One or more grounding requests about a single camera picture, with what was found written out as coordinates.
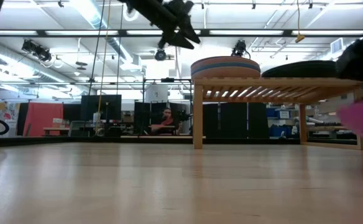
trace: round cushion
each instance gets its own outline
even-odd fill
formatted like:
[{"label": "round cushion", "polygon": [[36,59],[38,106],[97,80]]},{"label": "round cushion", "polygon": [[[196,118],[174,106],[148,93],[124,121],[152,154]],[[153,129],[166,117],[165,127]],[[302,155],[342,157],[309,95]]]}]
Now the round cushion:
[{"label": "round cushion", "polygon": [[336,62],[313,60],[281,65],[267,70],[264,78],[336,78]]},{"label": "round cushion", "polygon": [[201,59],[191,65],[194,78],[259,78],[259,64],[242,57],[220,56]]}]

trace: wooden floor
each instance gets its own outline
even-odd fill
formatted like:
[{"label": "wooden floor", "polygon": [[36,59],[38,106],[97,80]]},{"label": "wooden floor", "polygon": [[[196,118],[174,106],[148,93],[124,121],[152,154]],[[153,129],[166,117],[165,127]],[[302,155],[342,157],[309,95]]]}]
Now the wooden floor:
[{"label": "wooden floor", "polygon": [[363,223],[363,152],[89,143],[0,148],[0,223]]}]

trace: man sitting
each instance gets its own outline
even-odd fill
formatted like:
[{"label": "man sitting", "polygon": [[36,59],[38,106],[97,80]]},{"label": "man sitting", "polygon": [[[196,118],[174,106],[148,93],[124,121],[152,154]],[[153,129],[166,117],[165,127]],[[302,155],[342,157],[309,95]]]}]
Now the man sitting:
[{"label": "man sitting", "polygon": [[175,124],[173,122],[172,111],[170,108],[165,108],[162,113],[163,121],[161,124],[151,125],[151,134],[173,134],[175,130]]}]

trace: person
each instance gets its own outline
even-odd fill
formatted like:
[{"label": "person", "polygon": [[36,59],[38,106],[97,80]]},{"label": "person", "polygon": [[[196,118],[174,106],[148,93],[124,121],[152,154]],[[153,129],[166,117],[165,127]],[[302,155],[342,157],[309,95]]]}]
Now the person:
[{"label": "person", "polygon": [[172,111],[170,108],[165,108],[162,112],[162,122],[161,124],[153,124],[151,125],[151,133],[152,134],[166,134],[171,133],[173,130],[169,130],[166,126],[174,126]]}]

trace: spotlight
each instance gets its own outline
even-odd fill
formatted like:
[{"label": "spotlight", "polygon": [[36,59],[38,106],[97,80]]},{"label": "spotlight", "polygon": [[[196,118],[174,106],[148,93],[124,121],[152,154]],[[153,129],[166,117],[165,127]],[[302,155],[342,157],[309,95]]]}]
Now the spotlight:
[{"label": "spotlight", "polygon": [[31,40],[25,40],[21,50],[28,54],[32,54],[43,62],[49,62],[52,60],[50,49],[44,49],[42,46],[34,44]]},{"label": "spotlight", "polygon": [[164,49],[158,49],[157,53],[155,54],[155,59],[157,61],[163,61],[167,58],[167,54],[165,53]]},{"label": "spotlight", "polygon": [[238,40],[236,46],[232,49],[231,56],[243,57],[245,53],[248,53],[250,59],[250,53],[246,51],[245,40]]}]

